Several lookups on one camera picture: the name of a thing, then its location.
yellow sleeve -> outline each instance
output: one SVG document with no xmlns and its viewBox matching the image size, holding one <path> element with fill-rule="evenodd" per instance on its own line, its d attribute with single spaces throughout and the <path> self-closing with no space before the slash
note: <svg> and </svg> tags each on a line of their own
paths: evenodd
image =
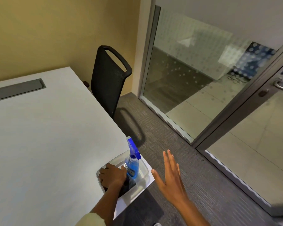
<svg viewBox="0 0 283 226">
<path fill-rule="evenodd" d="M 75 226 L 106 226 L 105 221 L 96 213 L 83 216 Z"/>
</svg>

person's left hand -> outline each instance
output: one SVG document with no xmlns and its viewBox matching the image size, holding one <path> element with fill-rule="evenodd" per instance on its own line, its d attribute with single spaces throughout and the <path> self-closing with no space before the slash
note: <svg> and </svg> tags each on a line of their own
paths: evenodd
<svg viewBox="0 0 283 226">
<path fill-rule="evenodd" d="M 120 170 L 118 167 L 106 164 L 106 169 L 100 169 L 99 179 L 102 186 L 109 188 L 110 186 L 122 186 L 127 178 L 127 170 L 124 166 Z"/>
</svg>

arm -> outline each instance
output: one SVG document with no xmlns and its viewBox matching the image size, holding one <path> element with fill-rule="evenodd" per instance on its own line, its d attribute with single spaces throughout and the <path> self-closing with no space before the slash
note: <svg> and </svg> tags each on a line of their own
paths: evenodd
<svg viewBox="0 0 283 226">
<path fill-rule="evenodd" d="M 120 170 L 109 163 L 106 167 L 106 169 L 100 169 L 101 174 L 99 175 L 99 178 L 101 179 L 102 185 L 108 188 L 108 190 L 91 210 L 91 213 L 98 214 L 98 216 L 105 221 L 106 226 L 111 226 L 119 191 L 126 180 L 127 170 L 124 166 L 122 166 L 122 169 Z"/>
<path fill-rule="evenodd" d="M 151 171 L 159 190 L 178 210 L 187 226 L 210 226 L 193 202 L 189 200 L 180 177 L 179 165 L 176 164 L 170 150 L 167 153 L 163 152 L 163 156 L 166 182 L 162 181 L 157 171 Z"/>
</svg>

spray bottle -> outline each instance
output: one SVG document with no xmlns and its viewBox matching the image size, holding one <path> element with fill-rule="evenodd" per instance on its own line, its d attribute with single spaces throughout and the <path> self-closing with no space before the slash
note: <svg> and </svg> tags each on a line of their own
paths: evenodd
<svg viewBox="0 0 283 226">
<path fill-rule="evenodd" d="M 139 160 L 141 159 L 141 155 L 132 138 L 127 137 L 127 141 L 129 144 L 130 154 L 125 159 L 125 167 L 127 169 L 127 174 L 133 179 L 136 179 L 139 174 Z"/>
</svg>

chair backrest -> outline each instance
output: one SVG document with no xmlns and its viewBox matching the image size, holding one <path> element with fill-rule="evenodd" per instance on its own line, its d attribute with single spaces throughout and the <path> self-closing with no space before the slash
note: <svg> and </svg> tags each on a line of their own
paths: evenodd
<svg viewBox="0 0 283 226">
<path fill-rule="evenodd" d="M 122 62 L 126 72 L 113 61 L 106 50 L 112 52 Z M 131 74 L 132 68 L 116 50 L 103 45 L 98 48 L 91 79 L 91 91 L 112 118 L 117 109 L 124 82 Z"/>
</svg>

